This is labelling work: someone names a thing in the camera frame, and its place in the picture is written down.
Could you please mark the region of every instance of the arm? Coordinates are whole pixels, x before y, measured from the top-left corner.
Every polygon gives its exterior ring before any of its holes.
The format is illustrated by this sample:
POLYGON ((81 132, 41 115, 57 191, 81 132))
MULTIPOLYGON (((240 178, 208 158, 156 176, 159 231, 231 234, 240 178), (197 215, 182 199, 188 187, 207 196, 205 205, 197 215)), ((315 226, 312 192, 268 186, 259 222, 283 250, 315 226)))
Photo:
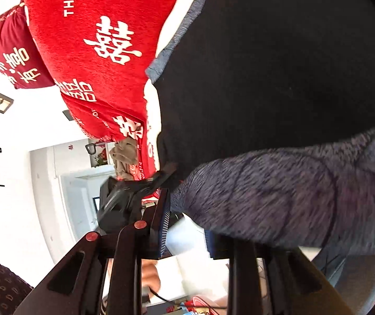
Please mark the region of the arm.
POLYGON ((271 246, 375 252, 375 131, 254 151, 195 169, 171 207, 205 229, 271 246))

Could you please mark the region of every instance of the red pillow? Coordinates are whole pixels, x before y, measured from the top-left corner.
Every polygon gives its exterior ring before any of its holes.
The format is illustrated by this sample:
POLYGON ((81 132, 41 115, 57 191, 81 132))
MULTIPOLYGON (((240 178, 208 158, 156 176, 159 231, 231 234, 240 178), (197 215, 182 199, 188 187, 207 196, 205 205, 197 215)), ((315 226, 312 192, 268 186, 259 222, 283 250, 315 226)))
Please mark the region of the red pillow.
POLYGON ((31 33, 74 119, 93 138, 136 139, 137 175, 150 177, 145 69, 176 0, 25 1, 31 33))
POLYGON ((0 15, 0 72, 15 88, 55 85, 27 26, 23 1, 0 15))

